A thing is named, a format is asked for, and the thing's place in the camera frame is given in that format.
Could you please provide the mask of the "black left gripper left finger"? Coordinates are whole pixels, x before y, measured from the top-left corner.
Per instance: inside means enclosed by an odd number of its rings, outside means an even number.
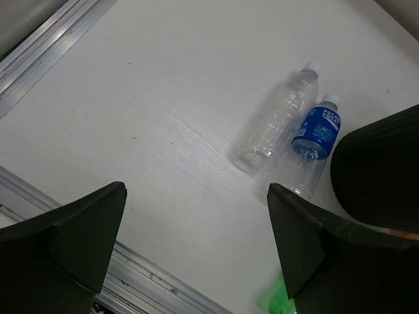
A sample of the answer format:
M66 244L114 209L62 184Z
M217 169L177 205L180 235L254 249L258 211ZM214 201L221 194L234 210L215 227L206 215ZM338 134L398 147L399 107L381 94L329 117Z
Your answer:
M101 292L126 204L113 182L1 229L2 313L89 313Z

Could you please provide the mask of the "clear plastic bottle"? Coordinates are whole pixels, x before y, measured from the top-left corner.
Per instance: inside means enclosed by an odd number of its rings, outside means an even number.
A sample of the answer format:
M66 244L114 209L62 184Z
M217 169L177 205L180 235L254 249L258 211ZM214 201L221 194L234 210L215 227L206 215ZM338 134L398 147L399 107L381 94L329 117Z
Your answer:
M280 143L318 97L320 73L320 64L309 61L271 91L239 135L233 159L239 169L257 173L276 167Z

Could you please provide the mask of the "blue label plastic bottle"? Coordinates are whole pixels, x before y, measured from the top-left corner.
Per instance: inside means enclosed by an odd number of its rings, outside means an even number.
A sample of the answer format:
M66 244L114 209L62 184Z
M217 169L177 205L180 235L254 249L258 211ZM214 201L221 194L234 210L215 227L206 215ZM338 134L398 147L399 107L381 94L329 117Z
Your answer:
M325 94L302 118L291 123L277 146L278 163L262 179L261 190L278 183L310 200L341 126L340 98Z

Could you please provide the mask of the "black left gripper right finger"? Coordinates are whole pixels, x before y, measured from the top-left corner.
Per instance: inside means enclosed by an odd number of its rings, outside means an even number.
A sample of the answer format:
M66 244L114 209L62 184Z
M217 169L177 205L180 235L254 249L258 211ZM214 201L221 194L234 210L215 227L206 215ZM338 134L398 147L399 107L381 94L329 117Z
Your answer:
M271 184L268 210L298 313L417 313L418 242L353 222Z

